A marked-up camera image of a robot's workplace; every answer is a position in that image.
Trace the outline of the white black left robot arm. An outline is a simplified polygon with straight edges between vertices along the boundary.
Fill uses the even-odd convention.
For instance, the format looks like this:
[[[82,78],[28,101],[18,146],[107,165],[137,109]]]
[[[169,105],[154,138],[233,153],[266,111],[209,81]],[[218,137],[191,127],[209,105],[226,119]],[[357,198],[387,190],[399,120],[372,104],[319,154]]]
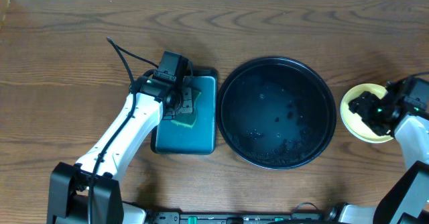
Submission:
[[[117,118],[75,164],[51,173],[47,223],[144,223],[144,209],[123,201],[120,185],[143,140],[166,116],[192,108],[189,78],[175,85],[142,76]]]

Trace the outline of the yellow plate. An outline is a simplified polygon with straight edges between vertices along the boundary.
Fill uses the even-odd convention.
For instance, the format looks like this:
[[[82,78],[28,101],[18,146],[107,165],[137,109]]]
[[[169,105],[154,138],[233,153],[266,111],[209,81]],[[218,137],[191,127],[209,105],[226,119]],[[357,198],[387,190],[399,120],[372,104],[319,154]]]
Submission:
[[[345,127],[358,139],[371,144],[382,144],[392,140],[390,135],[378,136],[367,127],[355,113],[349,110],[349,102],[357,98],[364,91],[369,91],[379,98],[382,98],[386,93],[386,89],[377,84],[364,83],[349,89],[343,96],[340,103],[341,119]]]

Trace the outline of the green and yellow sponge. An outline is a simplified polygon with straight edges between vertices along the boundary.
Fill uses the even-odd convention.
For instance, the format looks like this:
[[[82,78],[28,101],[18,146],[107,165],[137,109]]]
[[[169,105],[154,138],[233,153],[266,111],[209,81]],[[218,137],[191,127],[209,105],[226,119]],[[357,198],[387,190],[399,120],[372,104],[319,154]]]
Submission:
[[[187,88],[183,92],[183,103],[179,110],[175,111],[171,122],[182,127],[193,128],[197,119],[196,102],[200,94],[200,91]]]

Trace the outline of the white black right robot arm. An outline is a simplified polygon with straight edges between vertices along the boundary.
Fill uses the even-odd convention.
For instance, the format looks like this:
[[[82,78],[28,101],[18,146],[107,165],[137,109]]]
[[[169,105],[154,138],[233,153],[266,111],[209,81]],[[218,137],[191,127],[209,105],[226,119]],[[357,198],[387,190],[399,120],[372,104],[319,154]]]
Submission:
[[[349,102],[373,133],[390,135],[401,148],[406,173],[376,207],[345,204],[331,212],[335,223],[427,223],[428,91],[388,90],[383,98],[365,91]]]

